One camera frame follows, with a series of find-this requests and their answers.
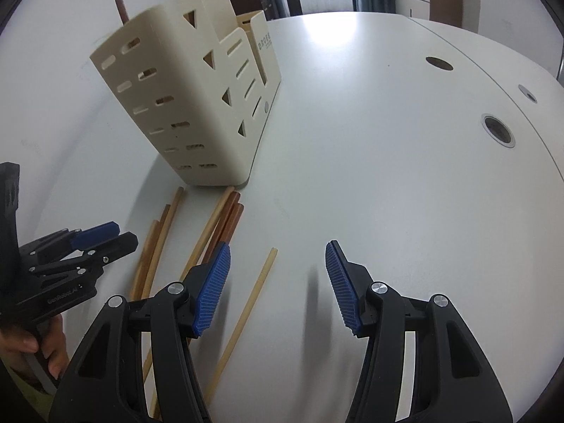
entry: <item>table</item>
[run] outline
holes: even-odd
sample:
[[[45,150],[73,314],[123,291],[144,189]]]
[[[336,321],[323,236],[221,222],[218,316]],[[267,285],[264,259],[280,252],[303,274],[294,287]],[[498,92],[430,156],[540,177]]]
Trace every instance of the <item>table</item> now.
[[[564,90],[518,53],[425,20],[327,13],[269,24],[283,79],[241,190],[213,326],[191,346],[202,387],[270,248],[280,251],[210,406],[214,422],[345,420],[366,340],[344,326],[326,274],[333,239],[402,295],[447,295],[516,421],[564,351]],[[510,128],[514,148],[485,131],[484,114]],[[180,184],[108,93],[36,235],[115,220],[142,242]],[[153,288],[179,277],[221,192],[188,189]],[[97,297],[67,313],[71,351],[102,304],[126,294],[139,251],[108,266]]]

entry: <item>human hand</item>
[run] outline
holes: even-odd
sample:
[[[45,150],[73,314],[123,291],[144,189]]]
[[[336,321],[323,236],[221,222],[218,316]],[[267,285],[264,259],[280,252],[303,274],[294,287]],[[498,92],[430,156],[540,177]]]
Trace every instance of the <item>human hand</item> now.
[[[36,353],[37,340],[19,326],[0,329],[0,354],[13,370],[30,380],[36,380],[23,353]],[[41,353],[49,358],[49,372],[56,379],[64,373],[68,364],[67,339],[63,333],[63,317],[56,315],[49,320],[49,330],[41,342]]]

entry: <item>beige utensil holder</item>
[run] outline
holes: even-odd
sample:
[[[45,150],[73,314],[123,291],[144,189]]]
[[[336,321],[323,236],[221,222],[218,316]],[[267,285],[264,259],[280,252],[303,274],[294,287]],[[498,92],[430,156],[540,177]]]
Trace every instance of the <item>beige utensil holder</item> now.
[[[263,11],[171,0],[90,56],[123,108],[187,184],[247,181],[280,84]]]

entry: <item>tabletop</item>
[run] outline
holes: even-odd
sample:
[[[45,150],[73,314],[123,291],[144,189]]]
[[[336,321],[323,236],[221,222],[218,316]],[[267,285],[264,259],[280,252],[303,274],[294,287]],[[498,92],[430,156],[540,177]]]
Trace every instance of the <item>tabletop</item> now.
[[[330,240],[401,295],[448,296],[517,420],[564,351],[564,90],[514,51],[429,21],[327,13],[269,27],[282,82],[241,189],[225,290],[191,345],[202,388],[270,248],[279,252],[213,420],[345,421],[366,339],[342,321],[325,270]],[[486,132],[484,114],[506,124],[513,148]],[[179,185],[108,91],[54,180],[36,235],[114,220],[143,242]],[[188,188],[153,292],[179,278],[221,193]],[[109,265],[98,295],[67,312],[71,351],[102,304],[127,294],[139,253]],[[399,417],[413,381],[407,338]]]

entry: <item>blue textured pad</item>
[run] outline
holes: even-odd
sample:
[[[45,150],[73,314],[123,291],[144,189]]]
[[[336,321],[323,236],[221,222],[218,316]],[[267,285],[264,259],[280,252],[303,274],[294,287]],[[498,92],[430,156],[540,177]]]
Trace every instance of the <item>blue textured pad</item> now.
[[[77,233],[71,240],[71,246],[75,250],[86,251],[100,243],[104,243],[119,235],[119,226],[110,221],[109,223],[101,224],[92,229]]]
[[[219,296],[225,286],[225,280],[231,266],[231,251],[229,245],[224,244],[219,250],[211,266],[208,277],[196,299],[196,316],[192,329],[197,336],[201,336],[204,329],[212,324],[213,314],[219,302]]]
[[[352,333],[356,335],[360,328],[358,299],[345,267],[339,260],[337,251],[335,251],[335,247],[331,243],[328,243],[325,247],[325,267],[331,279],[331,285],[333,286],[345,326],[349,327]]]

